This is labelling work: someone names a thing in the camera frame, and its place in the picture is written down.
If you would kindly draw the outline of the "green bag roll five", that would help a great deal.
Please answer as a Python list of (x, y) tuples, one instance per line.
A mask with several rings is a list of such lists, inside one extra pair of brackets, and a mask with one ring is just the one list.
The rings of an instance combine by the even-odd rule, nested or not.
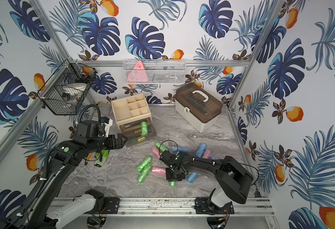
[(159, 150), (159, 152), (161, 152), (161, 153), (164, 153), (165, 151), (168, 151), (168, 149), (161, 142), (156, 142), (155, 146)]

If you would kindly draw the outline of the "green bag roll two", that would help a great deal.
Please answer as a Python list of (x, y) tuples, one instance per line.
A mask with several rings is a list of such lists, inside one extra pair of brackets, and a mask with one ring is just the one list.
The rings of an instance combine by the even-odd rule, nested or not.
[(141, 171), (141, 174), (138, 178), (138, 182), (143, 183), (146, 177), (148, 176), (148, 174), (151, 172), (151, 170), (152, 170), (152, 166), (150, 164), (145, 165), (145, 167)]

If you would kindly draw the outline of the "green bag roll four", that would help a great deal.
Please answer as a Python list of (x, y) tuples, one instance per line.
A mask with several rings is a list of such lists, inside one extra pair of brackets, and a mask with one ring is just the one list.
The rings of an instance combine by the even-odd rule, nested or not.
[(147, 122), (143, 121), (140, 123), (141, 128), (141, 136), (145, 136), (148, 134), (148, 125)]

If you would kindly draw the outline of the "green bag roll three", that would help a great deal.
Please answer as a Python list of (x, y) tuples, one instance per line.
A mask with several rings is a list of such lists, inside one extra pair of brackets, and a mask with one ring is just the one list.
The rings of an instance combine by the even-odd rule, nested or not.
[(176, 181), (170, 181), (169, 186), (170, 187), (175, 187), (176, 186)]

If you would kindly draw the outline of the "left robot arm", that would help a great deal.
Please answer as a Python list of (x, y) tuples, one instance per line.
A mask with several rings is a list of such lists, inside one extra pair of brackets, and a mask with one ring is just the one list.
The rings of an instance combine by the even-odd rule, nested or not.
[(48, 211), (65, 180), (91, 153), (121, 149), (128, 138), (119, 133), (107, 135), (108, 118), (78, 123), (71, 141), (63, 141), (44, 158), (43, 173), (26, 198), (10, 204), (0, 217), (0, 229), (61, 229), (85, 213), (100, 214), (106, 208), (101, 192), (89, 190), (80, 198), (59, 210)]

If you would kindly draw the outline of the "green bag roll one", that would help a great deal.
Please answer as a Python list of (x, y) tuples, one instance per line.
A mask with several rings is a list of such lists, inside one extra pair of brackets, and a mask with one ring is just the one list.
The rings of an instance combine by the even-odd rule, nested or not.
[(146, 157), (137, 167), (136, 170), (141, 173), (144, 169), (144, 167), (152, 161), (152, 158), (150, 156)]

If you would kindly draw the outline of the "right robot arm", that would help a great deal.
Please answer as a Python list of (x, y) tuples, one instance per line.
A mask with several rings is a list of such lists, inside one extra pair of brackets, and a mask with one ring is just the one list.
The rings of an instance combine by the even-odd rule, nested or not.
[(204, 159), (187, 153), (172, 154), (164, 151), (160, 157), (166, 166), (166, 180), (182, 181), (189, 173), (197, 173), (217, 180), (221, 189), (211, 196), (211, 202), (223, 207), (228, 202), (245, 204), (253, 175), (232, 156), (224, 159)]

